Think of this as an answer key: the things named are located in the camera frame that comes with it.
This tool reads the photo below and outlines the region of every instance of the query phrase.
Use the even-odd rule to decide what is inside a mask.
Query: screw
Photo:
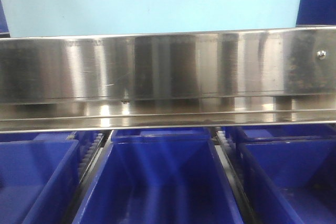
[[[318,51],[318,52],[316,53],[316,55],[317,55],[317,58],[318,58],[319,60],[324,60],[324,59],[326,58],[326,56],[327,56],[327,52],[324,51],[324,50],[321,50],[321,51]]]

